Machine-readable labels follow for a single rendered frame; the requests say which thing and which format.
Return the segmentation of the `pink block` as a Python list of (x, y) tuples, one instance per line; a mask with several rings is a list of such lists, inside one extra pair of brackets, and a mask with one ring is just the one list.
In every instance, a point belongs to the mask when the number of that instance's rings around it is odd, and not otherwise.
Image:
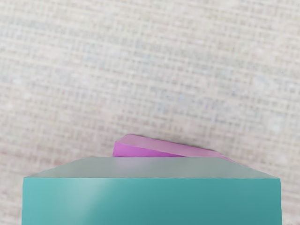
[(114, 144), (112, 156), (135, 158), (222, 158), (232, 161), (230, 158), (214, 150), (134, 134), (128, 134), (117, 140)]

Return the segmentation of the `teal block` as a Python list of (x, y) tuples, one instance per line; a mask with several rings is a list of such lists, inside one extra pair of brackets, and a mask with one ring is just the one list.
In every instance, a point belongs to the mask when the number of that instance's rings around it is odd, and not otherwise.
[(281, 182), (218, 157), (86, 157), (24, 178), (22, 225), (282, 225)]

